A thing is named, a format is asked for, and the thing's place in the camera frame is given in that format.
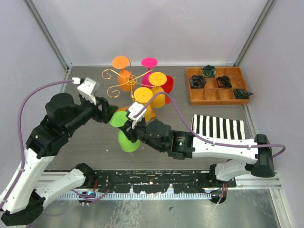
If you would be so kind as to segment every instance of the wooden organizer box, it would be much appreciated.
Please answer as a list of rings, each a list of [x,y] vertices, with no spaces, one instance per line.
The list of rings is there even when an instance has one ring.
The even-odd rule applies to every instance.
[[[248,99],[236,99],[233,89],[245,89],[247,87],[239,67],[216,67],[215,77],[206,78],[203,89],[191,89],[190,78],[193,75],[202,75],[202,68],[187,68],[187,85],[191,105],[247,105]],[[217,77],[226,75],[230,78],[232,88],[222,89],[218,87]]]

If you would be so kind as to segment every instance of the purple cable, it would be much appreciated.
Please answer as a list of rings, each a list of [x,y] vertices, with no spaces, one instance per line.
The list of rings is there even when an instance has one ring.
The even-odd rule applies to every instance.
[[[200,140],[206,142],[206,143],[210,143],[210,144],[213,144],[212,141],[209,141],[207,139],[204,139],[202,137],[200,137],[198,134],[196,134],[190,127],[189,125],[187,124],[186,120],[184,119],[184,117],[181,115],[181,112],[179,111],[175,101],[172,99],[172,97],[167,94],[166,92],[158,92],[156,93],[149,101],[148,103],[146,103],[146,105],[141,109],[141,111],[136,114],[134,116],[134,118],[138,117],[144,110],[145,108],[148,107],[148,105],[153,101],[153,99],[160,95],[160,94],[165,94],[166,96],[169,97],[169,99],[172,101],[172,104],[174,105],[178,115],[180,116],[181,120],[183,121],[183,123],[185,124],[185,126],[188,128],[188,130],[197,138],[199,138]],[[217,146],[226,146],[226,147],[232,147],[232,148],[246,148],[248,149],[248,146],[246,145],[233,145],[233,144],[226,144],[226,143],[219,143],[219,142],[216,142],[215,145]],[[252,145],[251,148],[264,148],[264,147],[282,147],[282,150],[280,150],[278,153],[276,153],[275,155],[273,155],[272,157],[275,158],[276,156],[280,155],[281,153],[283,153],[285,150],[286,150],[286,146],[282,145],[282,144],[263,144],[263,145]]]
[[[41,86],[37,89],[35,89],[33,92],[31,92],[21,103],[19,112],[18,112],[18,122],[17,122],[17,126],[18,126],[18,138],[19,138],[19,144],[20,144],[20,150],[21,150],[21,169],[24,169],[25,166],[25,154],[24,154],[24,144],[23,144],[23,139],[22,139],[22,133],[21,133],[21,116],[22,116],[22,111],[23,108],[26,104],[26,102],[38,91],[45,89],[47,87],[50,86],[55,86],[55,85],[59,85],[59,84],[63,84],[63,83],[68,83],[68,82],[73,82],[73,80],[64,80],[64,81],[58,81],[58,82],[53,82],[50,84],[46,84],[44,86]],[[13,184],[11,185],[11,187],[9,188],[8,192],[6,193],[6,195],[3,198],[3,201],[0,203],[0,209],[3,207],[4,203],[6,202],[6,200],[8,199],[8,197],[10,196],[11,192],[13,191],[14,187],[16,186],[17,182],[20,179],[20,176],[22,175],[22,170],[20,170],[13,182]]]
[[[81,195],[78,191],[76,191],[76,190],[74,190],[74,189],[72,189],[71,191],[74,192],[74,193],[76,193],[78,196],[80,196],[81,198],[83,198],[83,199],[85,199],[85,200],[87,200],[87,201],[91,201],[92,203],[96,203],[96,202],[98,202],[101,198],[105,197],[105,195],[108,194],[110,190],[108,189],[102,196],[100,196],[100,197],[98,197],[98,198],[96,198],[96,199],[87,198],[87,197]]]
[[[224,195],[224,188],[225,188],[225,184],[223,184],[222,192],[221,192],[220,198],[219,198],[219,200],[218,200],[218,205],[220,204],[220,202],[221,202],[221,200],[222,200],[222,198],[223,198],[223,195]]]

